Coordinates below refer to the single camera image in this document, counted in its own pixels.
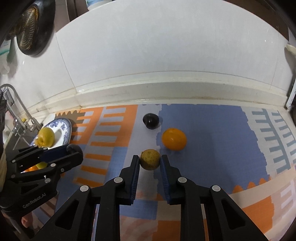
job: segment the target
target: blue and white plate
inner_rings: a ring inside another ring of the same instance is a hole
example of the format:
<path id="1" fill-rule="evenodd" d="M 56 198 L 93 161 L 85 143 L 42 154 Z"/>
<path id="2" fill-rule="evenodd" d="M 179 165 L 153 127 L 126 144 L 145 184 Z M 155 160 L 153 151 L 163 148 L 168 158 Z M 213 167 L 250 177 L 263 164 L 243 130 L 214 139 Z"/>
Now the blue and white plate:
<path id="1" fill-rule="evenodd" d="M 62 146 L 65 144 L 69 144 L 72 134 L 72 124 L 71 122 L 66 118 L 58 118 L 51 122 L 49 122 L 46 126 L 49 127 L 54 131 L 54 145 L 52 147 L 49 147 L 48 149 L 52 149 L 58 146 Z M 31 142 L 30 146 L 34 145 L 34 141 L 37 138 L 35 136 L 34 140 Z"/>

